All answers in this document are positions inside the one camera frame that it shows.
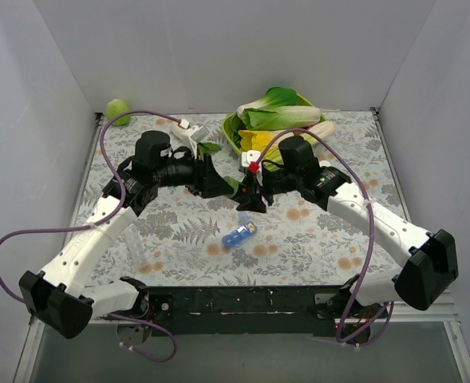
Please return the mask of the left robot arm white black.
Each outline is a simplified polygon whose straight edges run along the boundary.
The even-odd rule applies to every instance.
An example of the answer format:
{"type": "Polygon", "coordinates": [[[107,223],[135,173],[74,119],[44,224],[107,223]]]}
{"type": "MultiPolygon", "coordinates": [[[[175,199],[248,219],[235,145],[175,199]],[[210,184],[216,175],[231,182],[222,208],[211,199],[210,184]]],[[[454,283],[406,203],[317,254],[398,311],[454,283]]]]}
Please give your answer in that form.
{"type": "Polygon", "coordinates": [[[121,312],[139,319],[149,308],[148,288],[131,277],[104,286],[87,287],[93,269],[111,243],[152,202],[159,188],[185,186],[209,199],[231,195],[233,187],[215,170],[211,156],[193,155],[186,147],[175,158],[165,132],[143,132],[135,153],[104,187],[85,231],[75,235],[38,273],[27,271],[19,280],[28,311],[64,338],[76,337],[92,318],[121,312]]]}

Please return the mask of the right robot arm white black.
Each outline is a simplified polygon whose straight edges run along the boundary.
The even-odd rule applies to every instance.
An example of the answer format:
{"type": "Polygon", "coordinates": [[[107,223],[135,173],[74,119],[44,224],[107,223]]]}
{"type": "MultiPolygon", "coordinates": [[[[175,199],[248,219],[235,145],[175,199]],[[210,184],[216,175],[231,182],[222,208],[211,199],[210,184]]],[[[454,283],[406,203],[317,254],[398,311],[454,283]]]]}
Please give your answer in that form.
{"type": "Polygon", "coordinates": [[[275,195],[298,192],[304,200],[368,235],[398,265],[387,273],[356,274],[320,304],[321,316],[355,318],[373,304],[395,301],[425,311],[457,279],[456,242],[450,233],[443,229],[432,233],[371,201],[354,177],[320,164],[311,144],[301,136],[282,140],[278,150],[283,163],[275,171],[263,168],[259,152],[242,153],[245,178],[235,196],[240,211],[264,213],[275,195]]]}

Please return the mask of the green pill bottle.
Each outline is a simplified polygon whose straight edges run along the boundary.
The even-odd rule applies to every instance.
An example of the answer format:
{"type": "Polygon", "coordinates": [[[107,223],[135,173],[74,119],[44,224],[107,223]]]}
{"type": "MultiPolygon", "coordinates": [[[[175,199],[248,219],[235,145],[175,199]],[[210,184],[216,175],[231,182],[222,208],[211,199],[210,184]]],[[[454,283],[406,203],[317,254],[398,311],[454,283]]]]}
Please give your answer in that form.
{"type": "Polygon", "coordinates": [[[236,183],[233,187],[233,194],[230,199],[234,201],[240,201],[246,197],[248,197],[247,186],[241,183],[236,183]]]}

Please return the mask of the blue weekly pill organizer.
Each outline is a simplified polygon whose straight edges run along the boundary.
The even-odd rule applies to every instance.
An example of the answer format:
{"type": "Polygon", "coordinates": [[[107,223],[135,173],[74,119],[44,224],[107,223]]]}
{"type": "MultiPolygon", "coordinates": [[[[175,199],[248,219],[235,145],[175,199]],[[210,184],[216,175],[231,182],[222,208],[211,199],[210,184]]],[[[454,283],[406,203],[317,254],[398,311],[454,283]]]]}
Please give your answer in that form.
{"type": "Polygon", "coordinates": [[[258,231],[254,221],[246,212],[239,213],[239,226],[222,237],[222,244],[228,250],[239,246],[245,240],[253,237],[258,231]]]}

